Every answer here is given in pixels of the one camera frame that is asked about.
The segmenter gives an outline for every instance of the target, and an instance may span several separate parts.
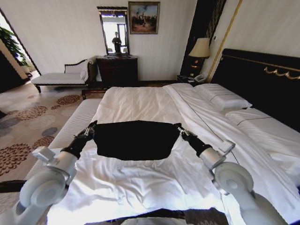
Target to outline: table lamp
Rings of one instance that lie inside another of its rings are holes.
[[[193,50],[190,52],[189,56],[195,57],[197,59],[194,60],[194,62],[191,64],[191,72],[190,76],[194,77],[195,73],[200,73],[199,69],[199,58],[207,59],[210,56],[210,51],[209,51],[209,46],[210,46],[210,39],[203,37],[203,38],[198,38],[197,42],[193,48]]]

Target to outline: mirror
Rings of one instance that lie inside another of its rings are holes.
[[[127,7],[97,7],[107,55],[129,55]]]

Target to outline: wooden mirror frame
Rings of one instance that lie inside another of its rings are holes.
[[[122,56],[122,55],[130,55],[130,49],[129,49],[129,38],[128,38],[128,19],[127,19],[127,15],[128,15],[128,8],[127,7],[97,7],[98,11],[99,11],[99,17],[100,17],[100,21],[101,21],[101,27],[102,27],[102,32],[103,32],[103,38],[104,38],[104,43],[105,43],[105,48],[106,48],[106,54],[107,55],[115,55],[114,53],[108,53],[108,48],[107,48],[107,41],[106,41],[106,36],[105,36],[105,32],[104,32],[104,28],[103,28],[103,20],[102,20],[102,16],[101,16],[101,11],[123,11],[124,12],[124,17],[125,17],[125,26],[126,26],[126,34],[125,34],[125,42],[127,43],[127,53],[122,53],[118,56]]]

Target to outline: black headboard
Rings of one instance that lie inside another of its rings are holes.
[[[300,58],[224,49],[211,82],[300,132]]]

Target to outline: lamp shade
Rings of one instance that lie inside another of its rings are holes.
[[[189,56],[197,57],[197,58],[209,57],[210,56],[209,45],[210,45],[209,38],[198,38]]]

